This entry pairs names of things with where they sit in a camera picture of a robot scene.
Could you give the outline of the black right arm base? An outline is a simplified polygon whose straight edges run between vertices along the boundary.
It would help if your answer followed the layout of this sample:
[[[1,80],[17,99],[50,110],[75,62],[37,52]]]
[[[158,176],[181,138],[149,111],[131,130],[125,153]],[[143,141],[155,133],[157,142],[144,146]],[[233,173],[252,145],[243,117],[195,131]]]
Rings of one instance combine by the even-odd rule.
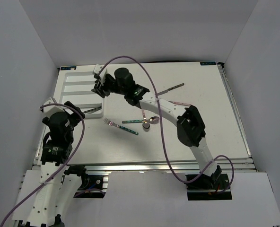
[[[221,174],[215,183],[203,178],[186,185],[189,201],[228,201],[232,200],[230,180],[227,174]]]

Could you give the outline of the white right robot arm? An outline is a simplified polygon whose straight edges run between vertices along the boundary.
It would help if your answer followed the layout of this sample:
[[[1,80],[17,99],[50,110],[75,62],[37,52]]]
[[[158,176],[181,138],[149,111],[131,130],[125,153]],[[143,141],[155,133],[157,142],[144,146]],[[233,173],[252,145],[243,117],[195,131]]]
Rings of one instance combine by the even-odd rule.
[[[199,165],[200,173],[196,179],[202,180],[209,189],[219,184],[221,169],[208,148],[205,124],[197,107],[181,107],[156,98],[149,89],[136,84],[127,68],[118,68],[111,76],[96,65],[94,77],[96,81],[92,91],[100,97],[105,98],[111,93],[123,95],[128,104],[159,114],[160,118],[176,126],[178,140],[191,150]]]

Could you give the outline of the green handled fork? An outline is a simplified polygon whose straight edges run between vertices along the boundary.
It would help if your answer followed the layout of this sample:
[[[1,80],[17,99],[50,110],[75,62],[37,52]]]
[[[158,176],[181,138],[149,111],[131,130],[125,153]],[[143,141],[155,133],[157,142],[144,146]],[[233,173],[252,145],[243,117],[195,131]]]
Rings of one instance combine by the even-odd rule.
[[[118,129],[124,130],[124,131],[126,131],[126,132],[128,132],[128,133],[131,133],[131,134],[133,134],[133,135],[138,135],[138,134],[139,134],[138,132],[136,132],[136,131],[134,131],[134,130],[131,130],[131,129],[126,128],[126,127],[121,126],[121,125],[118,125],[118,124],[114,123],[113,121],[111,121],[111,120],[109,120],[109,119],[107,119],[107,118],[104,118],[103,121],[104,121],[104,123],[106,123],[106,124],[108,124],[108,125],[110,125],[110,126],[113,126],[113,127],[118,128]]]

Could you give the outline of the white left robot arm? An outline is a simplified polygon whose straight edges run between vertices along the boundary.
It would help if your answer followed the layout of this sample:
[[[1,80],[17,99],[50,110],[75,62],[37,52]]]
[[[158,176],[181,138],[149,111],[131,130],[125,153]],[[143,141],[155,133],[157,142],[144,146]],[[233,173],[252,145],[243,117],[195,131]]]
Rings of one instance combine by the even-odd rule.
[[[35,192],[35,201],[27,219],[26,227],[62,227],[76,190],[88,185],[88,176],[83,167],[68,167],[76,153],[73,146],[75,127],[85,126],[85,114],[70,101],[63,104],[53,99],[42,107],[43,124],[48,132],[43,139],[41,154],[40,189]]]

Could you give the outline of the pink handled spoon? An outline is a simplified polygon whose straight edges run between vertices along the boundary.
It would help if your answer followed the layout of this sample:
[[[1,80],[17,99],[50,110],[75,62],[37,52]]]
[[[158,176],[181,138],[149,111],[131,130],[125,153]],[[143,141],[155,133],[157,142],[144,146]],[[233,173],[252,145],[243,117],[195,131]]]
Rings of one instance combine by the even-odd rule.
[[[142,109],[141,112],[142,112],[142,117],[143,117],[142,127],[145,132],[148,132],[150,129],[150,123],[147,121],[145,111]]]

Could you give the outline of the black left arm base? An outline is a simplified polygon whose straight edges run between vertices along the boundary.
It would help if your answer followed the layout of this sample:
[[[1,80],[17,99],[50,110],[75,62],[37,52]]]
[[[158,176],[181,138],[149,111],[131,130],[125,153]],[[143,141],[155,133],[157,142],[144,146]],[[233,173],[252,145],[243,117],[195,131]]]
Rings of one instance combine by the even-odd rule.
[[[75,193],[78,199],[102,199],[108,186],[109,173],[86,172],[86,178]]]

